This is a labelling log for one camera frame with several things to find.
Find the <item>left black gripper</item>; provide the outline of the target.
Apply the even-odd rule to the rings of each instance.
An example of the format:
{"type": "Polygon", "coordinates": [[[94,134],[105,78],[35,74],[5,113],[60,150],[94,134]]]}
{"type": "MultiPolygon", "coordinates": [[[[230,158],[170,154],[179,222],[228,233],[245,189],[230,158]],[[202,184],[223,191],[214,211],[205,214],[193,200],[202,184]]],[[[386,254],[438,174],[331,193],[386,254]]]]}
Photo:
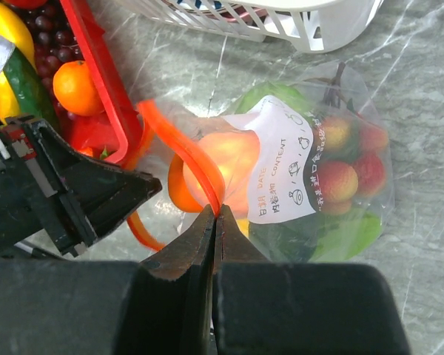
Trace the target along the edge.
{"type": "Polygon", "coordinates": [[[162,190],[158,178],[78,153],[44,119],[0,129],[0,254],[44,230],[78,255],[162,190]]]}

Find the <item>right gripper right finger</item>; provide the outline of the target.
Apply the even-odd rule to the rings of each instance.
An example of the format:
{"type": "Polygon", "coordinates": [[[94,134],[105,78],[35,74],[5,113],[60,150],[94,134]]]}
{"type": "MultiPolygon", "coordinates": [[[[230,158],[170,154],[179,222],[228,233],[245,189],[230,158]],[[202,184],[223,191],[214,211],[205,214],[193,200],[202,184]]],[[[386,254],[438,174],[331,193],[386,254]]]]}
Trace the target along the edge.
{"type": "Polygon", "coordinates": [[[268,259],[243,235],[230,207],[223,204],[215,224],[213,273],[244,273],[268,264],[268,259]]]}

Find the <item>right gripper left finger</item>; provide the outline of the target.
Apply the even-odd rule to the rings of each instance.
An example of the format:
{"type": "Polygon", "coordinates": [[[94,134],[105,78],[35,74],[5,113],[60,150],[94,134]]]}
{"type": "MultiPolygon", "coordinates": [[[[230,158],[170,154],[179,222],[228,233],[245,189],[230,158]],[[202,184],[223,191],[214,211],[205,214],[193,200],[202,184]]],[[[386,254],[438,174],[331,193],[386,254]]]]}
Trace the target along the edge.
{"type": "Polygon", "coordinates": [[[185,232],[140,265],[158,279],[181,278],[214,251],[215,222],[212,208],[206,206],[185,232]]]}

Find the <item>peach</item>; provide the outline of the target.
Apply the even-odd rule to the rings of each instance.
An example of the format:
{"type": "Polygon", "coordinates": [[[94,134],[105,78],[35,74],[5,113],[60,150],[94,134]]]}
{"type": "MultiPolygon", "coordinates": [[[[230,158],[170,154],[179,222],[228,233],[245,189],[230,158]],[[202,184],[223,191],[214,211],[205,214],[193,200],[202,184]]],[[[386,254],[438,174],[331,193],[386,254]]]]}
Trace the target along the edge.
{"type": "Polygon", "coordinates": [[[223,203],[236,218],[247,217],[248,183],[260,154],[257,135],[251,130],[215,132],[201,138],[198,146],[221,172],[225,183],[223,203]]]}

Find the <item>clear orange zip top bag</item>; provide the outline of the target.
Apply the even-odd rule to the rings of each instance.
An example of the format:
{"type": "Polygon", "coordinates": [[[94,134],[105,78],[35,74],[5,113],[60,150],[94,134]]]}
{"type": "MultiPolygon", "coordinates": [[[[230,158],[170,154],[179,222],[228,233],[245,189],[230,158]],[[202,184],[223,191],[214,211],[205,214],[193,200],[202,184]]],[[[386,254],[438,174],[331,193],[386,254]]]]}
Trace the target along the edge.
{"type": "Polygon", "coordinates": [[[303,200],[302,174],[291,177],[288,173],[291,163],[307,162],[314,141],[306,116],[292,107],[306,100],[291,90],[305,72],[288,83],[255,84],[226,111],[212,117],[201,117],[163,98],[138,103],[144,137],[135,166],[150,170],[163,186],[160,209],[149,217],[134,214],[129,218],[132,232],[145,246],[161,250],[185,232],[206,206],[220,213],[225,183],[218,167],[198,146],[210,133],[251,130],[260,143],[248,183],[248,215],[236,220],[276,223],[313,212],[303,200]]]}

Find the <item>orange fruit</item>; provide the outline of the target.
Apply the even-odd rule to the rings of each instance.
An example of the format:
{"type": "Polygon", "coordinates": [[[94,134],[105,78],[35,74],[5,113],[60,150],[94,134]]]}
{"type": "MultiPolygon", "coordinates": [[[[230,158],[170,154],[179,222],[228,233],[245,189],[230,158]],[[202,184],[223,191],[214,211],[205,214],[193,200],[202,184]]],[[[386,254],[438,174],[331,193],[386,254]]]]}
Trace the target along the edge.
{"type": "Polygon", "coordinates": [[[86,61],[63,64],[53,76],[53,93],[72,114],[93,116],[104,111],[86,61]]]}

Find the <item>lychee bunch with leaves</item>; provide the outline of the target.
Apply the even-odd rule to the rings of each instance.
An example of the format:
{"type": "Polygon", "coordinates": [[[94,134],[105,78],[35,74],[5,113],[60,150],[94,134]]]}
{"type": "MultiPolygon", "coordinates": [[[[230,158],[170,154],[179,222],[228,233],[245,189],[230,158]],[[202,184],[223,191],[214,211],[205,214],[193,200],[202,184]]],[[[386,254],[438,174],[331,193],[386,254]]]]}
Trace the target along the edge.
{"type": "Polygon", "coordinates": [[[276,223],[250,223],[249,240],[270,260],[340,262],[382,233],[394,208],[389,135],[362,77],[342,61],[307,70],[291,90],[305,97],[292,107],[313,130],[302,174],[313,212],[276,223]]]}

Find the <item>small red pepper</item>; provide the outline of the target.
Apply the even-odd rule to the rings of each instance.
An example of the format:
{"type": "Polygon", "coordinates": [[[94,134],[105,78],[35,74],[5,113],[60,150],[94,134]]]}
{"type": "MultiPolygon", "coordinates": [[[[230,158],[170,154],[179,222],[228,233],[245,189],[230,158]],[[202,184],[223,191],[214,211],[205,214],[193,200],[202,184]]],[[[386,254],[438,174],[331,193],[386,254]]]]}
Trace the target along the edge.
{"type": "Polygon", "coordinates": [[[119,142],[105,112],[71,122],[67,142],[74,150],[91,158],[105,159],[119,148],[119,142]]]}

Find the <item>green cucumber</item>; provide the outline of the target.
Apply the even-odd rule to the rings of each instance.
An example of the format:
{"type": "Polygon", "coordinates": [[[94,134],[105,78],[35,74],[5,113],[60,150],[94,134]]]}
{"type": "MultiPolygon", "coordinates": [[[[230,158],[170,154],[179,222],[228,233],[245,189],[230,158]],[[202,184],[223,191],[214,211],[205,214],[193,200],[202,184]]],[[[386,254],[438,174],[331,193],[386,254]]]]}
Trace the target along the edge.
{"type": "Polygon", "coordinates": [[[21,112],[24,115],[42,118],[55,131],[61,132],[60,122],[48,91],[18,47],[13,50],[4,66],[3,73],[12,88],[21,112]]]}

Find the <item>red plastic tray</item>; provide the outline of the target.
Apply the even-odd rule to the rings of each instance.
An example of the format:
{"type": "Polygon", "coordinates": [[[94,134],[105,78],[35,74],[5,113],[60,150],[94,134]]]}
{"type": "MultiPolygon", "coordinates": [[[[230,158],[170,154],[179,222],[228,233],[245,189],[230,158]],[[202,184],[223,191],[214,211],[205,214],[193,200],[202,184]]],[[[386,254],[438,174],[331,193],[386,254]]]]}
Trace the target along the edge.
{"type": "Polygon", "coordinates": [[[138,113],[131,104],[107,48],[104,30],[95,21],[87,2],[61,0],[60,4],[118,139],[119,147],[108,161],[121,165],[129,160],[143,134],[138,113]]]}

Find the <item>dark purple grape bunch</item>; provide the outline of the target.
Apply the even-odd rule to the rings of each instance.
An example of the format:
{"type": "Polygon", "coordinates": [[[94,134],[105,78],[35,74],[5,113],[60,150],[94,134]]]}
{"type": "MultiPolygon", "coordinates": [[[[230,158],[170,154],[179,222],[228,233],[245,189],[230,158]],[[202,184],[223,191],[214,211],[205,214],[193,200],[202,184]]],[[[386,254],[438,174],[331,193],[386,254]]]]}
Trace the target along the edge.
{"type": "Polygon", "coordinates": [[[17,1],[5,4],[25,23],[33,37],[38,76],[49,92],[57,116],[63,121],[74,119],[74,114],[63,108],[53,92],[57,70],[63,64],[84,59],[61,2],[39,1],[35,9],[19,7],[17,1]]]}

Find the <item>yellow banana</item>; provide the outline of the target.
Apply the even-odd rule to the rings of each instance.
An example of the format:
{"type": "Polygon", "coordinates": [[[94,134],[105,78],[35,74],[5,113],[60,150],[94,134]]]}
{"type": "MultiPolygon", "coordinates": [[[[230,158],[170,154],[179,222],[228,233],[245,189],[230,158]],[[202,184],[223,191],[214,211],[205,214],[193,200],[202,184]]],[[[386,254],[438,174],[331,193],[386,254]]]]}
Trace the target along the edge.
{"type": "Polygon", "coordinates": [[[20,114],[19,103],[3,69],[14,50],[20,50],[34,65],[34,44],[30,31],[19,16],[0,2],[0,120],[20,114]]]}

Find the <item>white plastic dish basket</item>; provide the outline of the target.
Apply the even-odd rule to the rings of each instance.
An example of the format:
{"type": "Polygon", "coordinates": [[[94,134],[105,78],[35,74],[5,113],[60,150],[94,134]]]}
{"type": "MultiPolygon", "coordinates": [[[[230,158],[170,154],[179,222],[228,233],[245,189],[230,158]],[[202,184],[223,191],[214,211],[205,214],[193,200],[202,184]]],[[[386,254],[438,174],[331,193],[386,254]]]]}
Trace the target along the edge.
{"type": "Polygon", "coordinates": [[[288,41],[301,53],[330,53],[355,40],[381,1],[123,1],[155,21],[222,36],[288,41]]]}

